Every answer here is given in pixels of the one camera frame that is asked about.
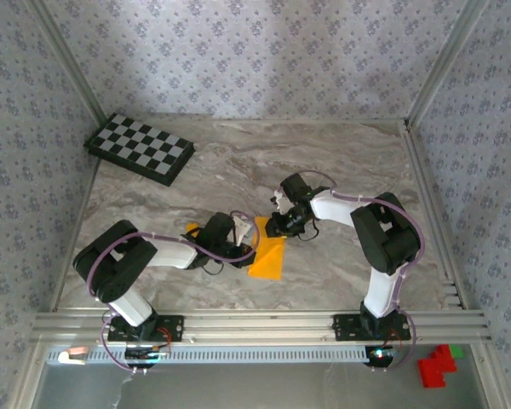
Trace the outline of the orange cloth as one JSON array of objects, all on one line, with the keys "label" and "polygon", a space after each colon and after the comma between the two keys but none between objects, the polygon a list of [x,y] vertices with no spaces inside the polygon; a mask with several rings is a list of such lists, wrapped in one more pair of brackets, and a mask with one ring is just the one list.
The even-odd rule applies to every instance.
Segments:
[{"label": "orange cloth", "polygon": [[265,226],[268,218],[257,216],[255,224],[259,228],[261,237],[255,252],[255,260],[249,265],[248,275],[251,278],[281,280],[284,260],[284,236],[277,238],[267,237]]}]

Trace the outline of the black white checkerboard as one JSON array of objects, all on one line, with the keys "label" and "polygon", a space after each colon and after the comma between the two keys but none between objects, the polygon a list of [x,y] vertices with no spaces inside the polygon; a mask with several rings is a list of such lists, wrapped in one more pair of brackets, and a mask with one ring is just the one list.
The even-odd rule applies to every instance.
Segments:
[{"label": "black white checkerboard", "polygon": [[84,146],[97,158],[166,187],[195,153],[191,141],[118,113],[113,113]]}]

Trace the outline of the small pink white object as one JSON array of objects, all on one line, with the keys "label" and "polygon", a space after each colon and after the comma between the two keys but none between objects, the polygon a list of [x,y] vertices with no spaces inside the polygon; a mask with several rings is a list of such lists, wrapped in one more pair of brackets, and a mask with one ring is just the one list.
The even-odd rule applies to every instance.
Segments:
[{"label": "small pink white object", "polygon": [[73,347],[61,351],[57,360],[63,365],[84,365],[88,347]]}]

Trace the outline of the red brick block stack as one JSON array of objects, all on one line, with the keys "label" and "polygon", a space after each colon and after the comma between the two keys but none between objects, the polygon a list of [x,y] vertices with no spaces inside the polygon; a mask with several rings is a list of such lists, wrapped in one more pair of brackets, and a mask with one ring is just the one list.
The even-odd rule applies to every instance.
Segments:
[{"label": "red brick block stack", "polygon": [[422,386],[441,389],[446,386],[445,374],[457,372],[456,362],[448,344],[440,344],[431,354],[417,362]]}]

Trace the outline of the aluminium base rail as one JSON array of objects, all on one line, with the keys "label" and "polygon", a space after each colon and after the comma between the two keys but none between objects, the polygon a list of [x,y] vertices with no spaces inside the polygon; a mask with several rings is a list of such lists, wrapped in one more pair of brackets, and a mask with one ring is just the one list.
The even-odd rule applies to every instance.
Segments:
[{"label": "aluminium base rail", "polygon": [[[181,346],[331,345],[334,311],[195,310],[182,312]],[[488,343],[491,334],[479,310],[414,311],[411,336],[418,344]],[[30,341],[49,345],[96,345],[99,309],[40,313]]]}]

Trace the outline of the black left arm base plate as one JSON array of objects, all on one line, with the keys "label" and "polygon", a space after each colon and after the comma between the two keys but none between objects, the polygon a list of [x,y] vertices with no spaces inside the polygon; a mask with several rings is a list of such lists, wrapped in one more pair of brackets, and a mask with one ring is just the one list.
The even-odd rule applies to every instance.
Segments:
[{"label": "black left arm base plate", "polygon": [[184,331],[184,317],[154,314],[144,323],[132,326],[123,317],[116,316],[112,318],[110,326],[107,340],[112,342],[180,342]]}]

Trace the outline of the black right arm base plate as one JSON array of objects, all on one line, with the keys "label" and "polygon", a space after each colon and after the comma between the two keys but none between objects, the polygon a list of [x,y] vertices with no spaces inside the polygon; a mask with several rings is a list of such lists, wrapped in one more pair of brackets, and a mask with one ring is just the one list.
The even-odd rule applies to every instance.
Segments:
[{"label": "black right arm base plate", "polygon": [[368,314],[336,314],[332,329],[337,341],[411,340],[411,330],[407,317],[393,311],[380,319]]}]

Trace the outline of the aluminium side rail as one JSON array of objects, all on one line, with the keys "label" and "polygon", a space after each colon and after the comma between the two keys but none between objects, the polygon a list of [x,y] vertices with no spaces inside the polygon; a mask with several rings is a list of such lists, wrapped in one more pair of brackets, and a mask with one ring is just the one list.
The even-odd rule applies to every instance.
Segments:
[{"label": "aluminium side rail", "polygon": [[442,220],[442,206],[439,196],[433,190],[433,174],[426,162],[425,151],[421,142],[413,134],[407,119],[401,124],[401,130],[421,194],[422,207],[426,214],[431,241],[438,260],[440,276],[446,294],[445,305],[449,309],[472,309],[469,294],[463,285],[462,271],[458,267],[452,252],[450,235],[445,222]]}]

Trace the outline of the aluminium corner post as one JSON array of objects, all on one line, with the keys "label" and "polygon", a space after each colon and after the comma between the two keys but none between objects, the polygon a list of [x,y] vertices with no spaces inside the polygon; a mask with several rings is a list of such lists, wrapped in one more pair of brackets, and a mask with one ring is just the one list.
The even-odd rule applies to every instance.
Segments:
[{"label": "aluminium corner post", "polygon": [[466,0],[457,16],[443,47],[439,51],[432,68],[424,81],[405,119],[409,131],[416,129],[429,109],[439,88],[451,71],[462,47],[474,30],[480,16],[491,0]]},{"label": "aluminium corner post", "polygon": [[90,115],[97,124],[106,121],[106,113],[92,90],[89,81],[83,74],[75,55],[68,46],[60,27],[55,21],[45,0],[23,0],[40,26],[56,58],[70,78],[74,89],[79,94]]}]

